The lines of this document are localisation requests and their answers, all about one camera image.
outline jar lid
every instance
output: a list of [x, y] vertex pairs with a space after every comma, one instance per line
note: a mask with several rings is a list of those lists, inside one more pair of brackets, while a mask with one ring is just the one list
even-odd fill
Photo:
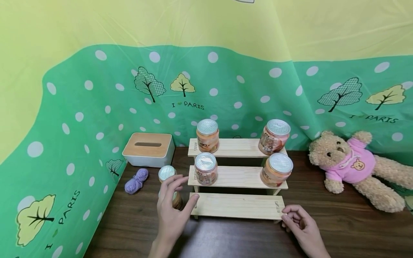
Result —
[[212, 135], [218, 130], [218, 124], [212, 119], [199, 121], [197, 130], [203, 135]]
[[291, 131], [290, 125], [280, 119], [271, 119], [270, 121], [268, 121], [267, 129], [271, 133], [279, 136], [287, 135]]
[[209, 171], [216, 165], [216, 158], [209, 152], [202, 152], [195, 158], [195, 167], [202, 171]]
[[174, 174], [175, 174], [175, 169], [173, 168], [173, 166], [166, 165], [166, 166], [161, 167], [161, 169], [159, 169], [158, 176], [160, 180], [165, 181], [166, 179], [170, 178]]
[[291, 172], [294, 167], [292, 160], [282, 153], [274, 153], [269, 157], [269, 164], [274, 169], [281, 174], [286, 174]]

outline brown table surface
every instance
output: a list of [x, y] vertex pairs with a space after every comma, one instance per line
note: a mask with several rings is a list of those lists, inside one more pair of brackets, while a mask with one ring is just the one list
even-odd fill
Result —
[[[188, 175], [194, 159], [188, 149], [176, 148], [172, 165]], [[289, 151], [294, 170], [281, 190], [285, 205], [300, 204], [316, 220], [332, 257], [413, 257], [413, 216], [404, 210], [390, 214], [376, 210], [351, 185], [339, 195], [323, 185], [324, 173], [310, 164], [307, 153]], [[218, 159], [222, 166], [260, 166], [262, 159]], [[156, 203], [160, 183], [158, 168], [149, 168], [149, 178], [134, 195], [125, 183], [138, 167], [128, 164], [85, 257], [147, 257], [157, 234]], [[201, 192], [265, 194], [260, 189], [201, 187]], [[193, 188], [185, 186], [183, 200]], [[297, 241], [268, 220], [199, 217], [191, 218], [170, 257], [261, 258], [305, 257]]]

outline shelf tier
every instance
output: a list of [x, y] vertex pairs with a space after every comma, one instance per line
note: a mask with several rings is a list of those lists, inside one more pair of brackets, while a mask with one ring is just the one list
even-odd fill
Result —
[[194, 216], [281, 220], [284, 201], [281, 196], [246, 194], [199, 194]]
[[[262, 167], [218, 166], [218, 178], [213, 185], [205, 187], [239, 187], [262, 189], [288, 189], [287, 182], [278, 187], [265, 185], [261, 178]], [[195, 166], [189, 166], [189, 186], [203, 186], [197, 180]]]
[[[213, 154], [221, 158], [268, 158], [258, 149], [258, 142], [259, 139], [219, 139], [219, 148]], [[279, 152], [287, 155], [285, 148]], [[195, 157], [199, 153], [198, 140], [191, 138], [188, 156]]]

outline wooden tissue box lid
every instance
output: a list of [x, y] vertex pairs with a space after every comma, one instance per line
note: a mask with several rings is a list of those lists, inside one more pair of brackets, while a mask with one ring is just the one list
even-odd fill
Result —
[[163, 158], [171, 140], [172, 135], [167, 133], [134, 133], [122, 155]]

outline hand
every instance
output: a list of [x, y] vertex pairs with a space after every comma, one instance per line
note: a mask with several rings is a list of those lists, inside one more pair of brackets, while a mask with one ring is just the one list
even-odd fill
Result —
[[310, 258], [330, 258], [315, 220], [300, 205], [288, 205], [283, 210], [282, 226], [292, 232]]

